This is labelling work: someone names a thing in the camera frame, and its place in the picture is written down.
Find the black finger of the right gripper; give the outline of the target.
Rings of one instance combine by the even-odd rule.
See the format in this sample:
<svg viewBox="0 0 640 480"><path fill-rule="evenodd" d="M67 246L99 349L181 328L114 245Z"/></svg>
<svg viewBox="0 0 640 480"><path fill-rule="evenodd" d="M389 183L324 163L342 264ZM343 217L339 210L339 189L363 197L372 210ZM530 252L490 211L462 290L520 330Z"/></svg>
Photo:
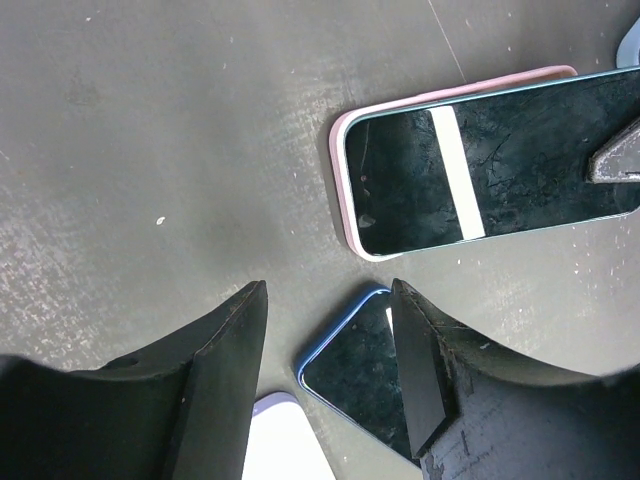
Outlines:
<svg viewBox="0 0 640 480"><path fill-rule="evenodd" d="M639 119L635 119L589 158L586 181L592 184L638 183L639 138Z"/></svg>

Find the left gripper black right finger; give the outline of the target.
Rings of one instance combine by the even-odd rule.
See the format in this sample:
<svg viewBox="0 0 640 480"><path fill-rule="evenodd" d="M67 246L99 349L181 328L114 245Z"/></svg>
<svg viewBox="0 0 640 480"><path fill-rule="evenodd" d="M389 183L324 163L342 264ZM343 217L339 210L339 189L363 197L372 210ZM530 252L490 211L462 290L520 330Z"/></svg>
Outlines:
<svg viewBox="0 0 640 480"><path fill-rule="evenodd" d="M635 479L639 370L605 376L516 352L392 284L412 456L427 479Z"/></svg>

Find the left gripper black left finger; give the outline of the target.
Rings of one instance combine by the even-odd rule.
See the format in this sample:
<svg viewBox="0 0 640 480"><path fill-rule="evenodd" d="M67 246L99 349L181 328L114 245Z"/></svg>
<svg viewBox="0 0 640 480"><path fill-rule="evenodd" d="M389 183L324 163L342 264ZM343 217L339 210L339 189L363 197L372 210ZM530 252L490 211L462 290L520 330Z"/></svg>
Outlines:
<svg viewBox="0 0 640 480"><path fill-rule="evenodd" d="M96 370L1 358L5 479L238 479L268 316L253 281Z"/></svg>

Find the lavender phone case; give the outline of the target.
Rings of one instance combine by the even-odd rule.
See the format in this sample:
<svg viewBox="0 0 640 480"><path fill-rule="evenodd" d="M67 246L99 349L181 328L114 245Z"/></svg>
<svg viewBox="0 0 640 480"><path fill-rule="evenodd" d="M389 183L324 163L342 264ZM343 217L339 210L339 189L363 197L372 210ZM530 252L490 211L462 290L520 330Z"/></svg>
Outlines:
<svg viewBox="0 0 640 480"><path fill-rule="evenodd" d="M296 397L274 392L254 404L243 480L334 480Z"/></svg>

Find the light blue phone case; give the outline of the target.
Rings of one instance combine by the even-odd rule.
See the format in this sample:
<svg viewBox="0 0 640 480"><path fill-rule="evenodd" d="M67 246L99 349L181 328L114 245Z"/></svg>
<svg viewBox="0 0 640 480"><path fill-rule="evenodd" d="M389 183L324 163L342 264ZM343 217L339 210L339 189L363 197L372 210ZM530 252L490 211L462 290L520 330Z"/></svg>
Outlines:
<svg viewBox="0 0 640 480"><path fill-rule="evenodd" d="M616 53L618 69L638 66L640 63L640 18L638 18L622 38Z"/></svg>

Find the pink phone case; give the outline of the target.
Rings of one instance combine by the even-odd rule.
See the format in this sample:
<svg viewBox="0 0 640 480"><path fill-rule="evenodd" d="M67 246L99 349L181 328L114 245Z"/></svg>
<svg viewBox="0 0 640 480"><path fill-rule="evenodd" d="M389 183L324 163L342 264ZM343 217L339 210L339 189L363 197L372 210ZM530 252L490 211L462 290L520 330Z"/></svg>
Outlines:
<svg viewBox="0 0 640 480"><path fill-rule="evenodd" d="M373 263L379 263L401 256L401 253L372 255L367 253L362 246L358 232L354 193L349 176L345 147L347 130L352 123L368 114L386 113L404 107L421 106L442 99L506 90L509 88L570 78L577 75L577 71L572 66L552 65L466 85L421 93L367 107L359 107L341 114L334 121L330 129L328 147L342 226L349 248L363 260Z"/></svg>

